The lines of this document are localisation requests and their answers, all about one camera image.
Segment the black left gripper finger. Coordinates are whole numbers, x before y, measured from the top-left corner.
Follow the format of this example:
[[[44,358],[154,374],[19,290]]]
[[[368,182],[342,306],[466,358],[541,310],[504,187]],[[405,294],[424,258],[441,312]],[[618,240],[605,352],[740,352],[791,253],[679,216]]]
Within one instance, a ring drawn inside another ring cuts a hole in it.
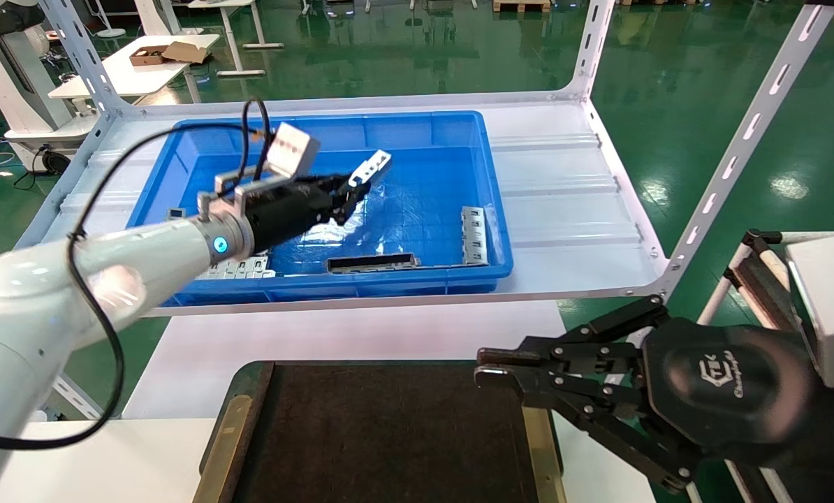
[[[340,192],[332,196],[330,207],[319,214],[319,223],[346,225],[362,201],[362,192]]]
[[[358,188],[350,184],[349,177],[344,175],[322,175],[316,178],[316,190],[321,197],[354,198]]]

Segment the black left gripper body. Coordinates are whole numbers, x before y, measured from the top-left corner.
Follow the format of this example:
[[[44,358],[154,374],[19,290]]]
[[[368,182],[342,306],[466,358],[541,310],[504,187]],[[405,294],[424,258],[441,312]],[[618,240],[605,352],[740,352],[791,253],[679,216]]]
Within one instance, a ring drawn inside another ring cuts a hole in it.
[[[317,178],[247,196],[244,215],[255,247],[275,247],[323,223],[323,189]]]

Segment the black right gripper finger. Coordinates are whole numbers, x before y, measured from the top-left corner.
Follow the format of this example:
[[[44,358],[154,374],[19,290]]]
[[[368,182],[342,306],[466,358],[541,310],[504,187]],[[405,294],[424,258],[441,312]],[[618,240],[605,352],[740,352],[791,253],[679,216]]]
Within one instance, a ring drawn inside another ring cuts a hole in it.
[[[601,382],[536,367],[477,367],[474,382],[510,388],[524,407],[555,411],[670,493],[681,493],[692,482],[698,456],[663,448],[618,419],[616,394],[606,395]]]
[[[549,370],[563,374],[621,374],[636,370],[643,350],[628,335],[669,321],[661,296],[651,294],[568,330],[559,337],[527,335],[516,348],[481,348],[476,370]]]

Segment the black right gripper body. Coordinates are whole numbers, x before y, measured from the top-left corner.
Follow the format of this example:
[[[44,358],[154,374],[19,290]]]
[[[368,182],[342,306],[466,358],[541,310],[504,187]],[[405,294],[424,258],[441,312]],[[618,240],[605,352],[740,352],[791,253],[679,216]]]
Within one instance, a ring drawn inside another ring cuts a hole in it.
[[[650,406],[702,448],[787,442],[819,389],[807,349],[775,329],[674,318],[641,351]]]

